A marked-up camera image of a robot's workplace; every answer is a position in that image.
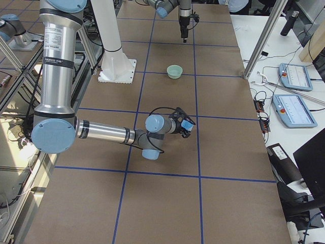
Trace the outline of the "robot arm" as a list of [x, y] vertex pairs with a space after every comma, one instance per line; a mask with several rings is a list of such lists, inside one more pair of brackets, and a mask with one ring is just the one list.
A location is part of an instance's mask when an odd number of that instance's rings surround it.
[[80, 102], [73, 99], [76, 40], [80, 39], [91, 68], [100, 68], [100, 82], [131, 83], [137, 62], [122, 49], [113, 1], [92, 1], [91, 6], [102, 41], [99, 57], [93, 54], [83, 22], [87, 1], [41, 1], [44, 24], [42, 90], [34, 110], [31, 139], [47, 154], [68, 150], [76, 138], [99, 139], [139, 148], [142, 156], [156, 160], [166, 134], [190, 136], [195, 122], [180, 107], [168, 116], [150, 113], [145, 130], [130, 129], [81, 119]]
[[200, 20], [199, 15], [193, 11], [191, 1], [188, 0], [166, 0], [166, 1], [156, 1], [148, 0], [143, 1], [153, 7], [160, 18], [166, 18], [175, 8], [178, 7], [178, 21], [180, 25], [181, 38], [183, 42], [187, 42], [188, 32], [193, 29], [196, 25], [188, 28], [191, 19], [198, 23]]

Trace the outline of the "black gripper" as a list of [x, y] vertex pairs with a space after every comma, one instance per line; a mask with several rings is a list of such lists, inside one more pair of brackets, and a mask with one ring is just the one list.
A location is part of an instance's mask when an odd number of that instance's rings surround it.
[[188, 37], [187, 27], [189, 25], [189, 17], [179, 16], [179, 25], [180, 25], [181, 37], [183, 38], [183, 42], [187, 43], [187, 37]]
[[188, 123], [195, 125], [195, 122], [187, 115], [185, 118], [181, 117], [181, 116], [176, 116], [174, 118], [174, 122], [175, 122], [175, 130], [174, 130], [174, 134], [181, 134], [181, 136], [183, 138], [188, 138], [191, 135], [191, 131], [186, 130], [182, 127], [182, 122], [183, 121], [187, 121]]

